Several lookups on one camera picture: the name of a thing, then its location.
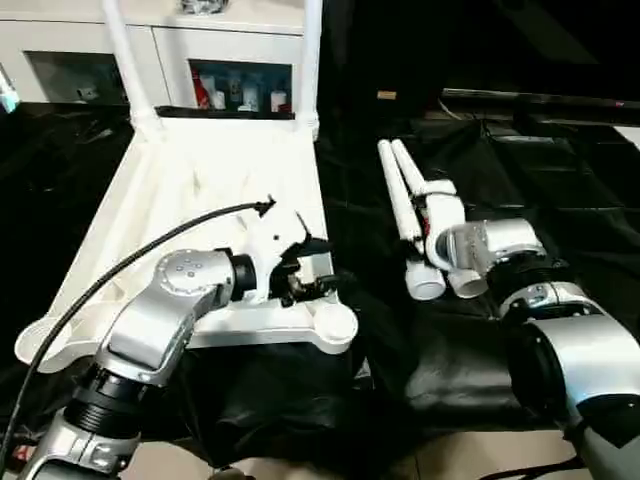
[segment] black fabric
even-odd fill
[[[316,152],[334,265],[351,279],[341,299],[360,322],[353,348],[338,356],[304,344],[189,352],[169,388],[145,398],[145,438],[174,441],[216,465],[269,455],[375,478],[442,432],[548,426],[513,395],[488,298],[408,298],[376,141],[403,138],[425,174],[456,183],[471,219],[531,220],[589,293],[634,332],[638,152],[597,127],[331,117],[322,125]],[[131,129],[126,109],[22,105],[2,119],[0,135],[0,242],[12,252],[5,264],[22,275],[13,278],[24,280],[4,282],[1,297],[6,422],[24,374],[12,356],[15,335],[45,313]],[[22,434],[42,432],[87,363],[38,377]]]

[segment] white plastic part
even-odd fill
[[[129,43],[118,0],[102,0],[105,22],[113,43],[118,70],[131,107],[131,123],[147,138],[155,138],[162,131],[162,124],[145,92],[136,61]]]
[[[425,240],[425,254],[433,267],[424,264],[407,262],[406,282],[409,293],[416,300],[431,300],[440,296],[445,288],[441,270],[449,272],[447,279],[454,293],[460,298],[473,298],[484,293],[486,282],[473,270],[455,269],[449,259],[442,258],[437,251],[436,243],[441,233],[456,225],[465,223],[464,205],[456,195],[455,185],[451,180],[425,181],[404,143],[396,139],[391,148],[404,180],[414,196],[425,195],[426,208],[421,212],[429,224]]]
[[[407,260],[405,282],[409,295],[414,300],[433,300],[447,289],[442,272],[424,262]]]
[[[464,205],[459,197],[432,193],[425,198],[424,215],[429,219],[429,234],[425,241],[427,258],[433,265],[445,271],[455,269],[447,258],[442,258],[437,251],[438,237],[445,230],[465,223]]]
[[[475,298],[487,291],[487,282],[475,270],[452,270],[447,274],[449,285],[460,298]]]
[[[81,357],[95,354],[120,308],[116,303],[87,308],[82,327],[72,330],[69,325],[63,329],[38,371],[57,372]],[[45,317],[23,330],[15,348],[20,361],[31,363],[40,343],[58,319]],[[335,298],[289,308],[282,308],[278,300],[257,306],[233,303],[200,319],[187,348],[309,342],[324,353],[337,355],[349,348],[357,332],[355,314]]]
[[[396,219],[400,238],[415,242],[416,246],[419,246],[422,244],[422,241],[419,241],[423,237],[422,229],[413,210],[413,205],[402,181],[400,169],[388,140],[380,140],[378,142],[378,153],[380,154],[384,179],[387,182],[393,216]]]
[[[304,8],[300,103],[296,118],[301,127],[311,128],[315,140],[320,129],[317,96],[318,73],[320,71],[320,35],[322,34],[322,0],[306,0]]]
[[[139,132],[134,135],[47,317],[37,322],[39,327],[27,327],[15,344],[23,362],[31,361],[53,322],[98,276],[150,239],[206,211],[265,201],[271,195],[300,213],[312,236],[327,238],[308,129],[298,128],[294,121],[166,118],[163,123],[163,142],[150,143]],[[247,212],[208,222],[129,267],[71,320],[64,342],[56,342],[57,351],[49,350],[39,371],[58,371],[95,353],[117,312],[149,282],[165,253],[224,247],[244,253],[247,231],[257,218],[257,213]],[[297,275],[304,283],[333,273],[329,254],[302,258],[300,264]],[[324,301],[339,302],[335,294]],[[315,333],[313,305],[295,307],[282,309],[277,302],[267,302],[212,312],[196,324],[190,346],[203,345],[198,338],[206,335],[216,339],[214,345],[313,342],[328,353],[348,348],[349,338],[334,345]],[[216,314],[222,319],[215,320]]]
[[[291,246],[302,244],[307,231],[295,210],[276,203],[249,229],[247,236],[244,253],[253,260],[256,288],[248,291],[244,300],[258,305],[269,297],[271,272],[282,261],[282,254]]]

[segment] glass cabinet door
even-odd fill
[[[185,28],[153,33],[172,105],[249,111],[257,118],[295,113],[301,35]]]
[[[150,102],[169,105],[151,27],[126,29]],[[103,24],[0,22],[0,63],[23,102],[127,103]]]
[[[189,68],[198,108],[264,116],[292,111],[291,65],[189,60]]]
[[[29,51],[24,54],[49,102],[128,103],[112,54]]]

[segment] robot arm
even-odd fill
[[[562,428],[595,480],[640,474],[640,345],[523,219],[459,225],[438,252],[486,277],[520,402]]]
[[[381,140],[378,151],[400,238],[416,252],[407,261],[411,296],[441,295],[440,271],[461,298],[488,287],[511,332],[520,402],[566,432],[596,480],[638,478],[635,338],[574,283],[563,262],[547,256],[526,220],[466,222],[453,184],[425,181],[400,140]]]
[[[300,217],[276,204],[262,216],[249,254],[179,250],[164,256],[151,283],[116,318],[19,478],[116,477],[138,446],[145,393],[167,384],[197,320],[232,301],[266,301],[274,269],[310,240]]]

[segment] white cabinet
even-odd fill
[[[129,26],[154,105],[170,103],[151,27]],[[125,103],[103,24],[0,21],[0,64],[22,101]]]
[[[268,113],[278,110],[271,99],[279,92],[281,108],[292,106],[295,111],[301,36],[185,28],[153,31],[172,105],[197,107],[205,92],[213,104],[220,92],[217,108],[234,111],[243,104],[252,108],[245,98],[255,93],[258,105],[253,108]]]
[[[305,0],[230,0],[203,16],[179,3],[119,0],[155,106],[298,111]],[[20,98],[126,102],[103,22],[100,0],[0,0],[0,65]]]

